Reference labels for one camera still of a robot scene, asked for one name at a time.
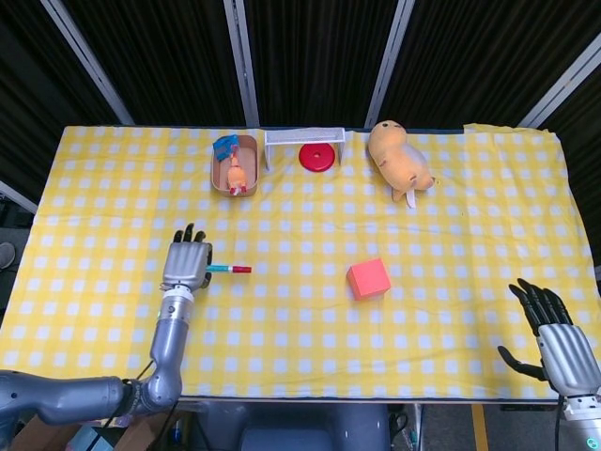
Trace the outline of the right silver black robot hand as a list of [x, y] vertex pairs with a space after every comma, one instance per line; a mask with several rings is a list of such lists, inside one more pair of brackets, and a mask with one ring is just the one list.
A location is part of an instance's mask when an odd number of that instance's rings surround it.
[[509, 290], [516, 296], [540, 352], [540, 365], [518, 361], [504, 346], [502, 360], [515, 372], [546, 381], [560, 396], [585, 397], [600, 394], [600, 366], [585, 333], [574, 324], [562, 298], [518, 278]]

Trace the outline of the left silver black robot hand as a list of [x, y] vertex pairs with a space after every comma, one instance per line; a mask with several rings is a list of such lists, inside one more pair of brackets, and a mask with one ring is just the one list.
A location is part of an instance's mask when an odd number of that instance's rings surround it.
[[162, 273], [163, 290], [184, 286], [194, 292], [209, 286], [212, 245], [205, 241], [203, 230], [193, 234], [193, 228], [194, 223], [190, 223], [184, 230], [177, 230], [170, 243]]

